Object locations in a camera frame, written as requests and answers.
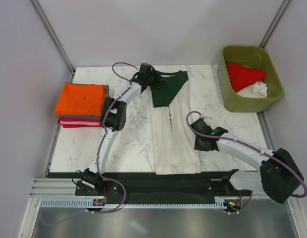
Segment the white and green t shirt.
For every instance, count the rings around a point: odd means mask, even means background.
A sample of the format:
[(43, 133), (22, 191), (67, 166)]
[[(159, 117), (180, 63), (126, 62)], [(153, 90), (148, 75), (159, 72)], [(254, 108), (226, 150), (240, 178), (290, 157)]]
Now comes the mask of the white and green t shirt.
[(194, 149), (190, 83), (186, 71), (159, 72), (166, 81), (149, 95), (153, 138), (153, 160), (158, 175), (198, 174), (200, 155)]

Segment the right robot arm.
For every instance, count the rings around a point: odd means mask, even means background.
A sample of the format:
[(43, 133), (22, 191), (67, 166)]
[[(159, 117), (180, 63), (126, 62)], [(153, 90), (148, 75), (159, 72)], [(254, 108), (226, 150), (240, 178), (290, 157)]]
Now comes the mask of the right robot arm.
[(253, 171), (232, 170), (222, 182), (225, 194), (251, 190), (265, 193), (277, 203), (284, 203), (289, 197), (307, 196), (304, 178), (288, 151), (260, 148), (222, 127), (212, 129), (203, 118), (190, 124), (189, 128), (196, 135), (195, 149), (229, 154), (253, 167)]

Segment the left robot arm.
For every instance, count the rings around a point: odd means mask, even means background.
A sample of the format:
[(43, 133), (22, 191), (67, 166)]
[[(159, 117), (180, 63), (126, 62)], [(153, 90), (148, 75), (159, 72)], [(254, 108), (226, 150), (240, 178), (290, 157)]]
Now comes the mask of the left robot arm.
[(104, 101), (101, 115), (104, 133), (101, 135), (96, 155), (81, 175), (81, 182), (87, 185), (87, 190), (93, 195), (98, 195), (103, 191), (105, 178), (102, 175), (105, 172), (112, 145), (126, 124), (127, 105), (148, 87), (156, 90), (166, 83), (166, 80), (148, 63), (142, 63), (139, 71), (127, 81), (127, 88), (117, 98), (106, 97)]

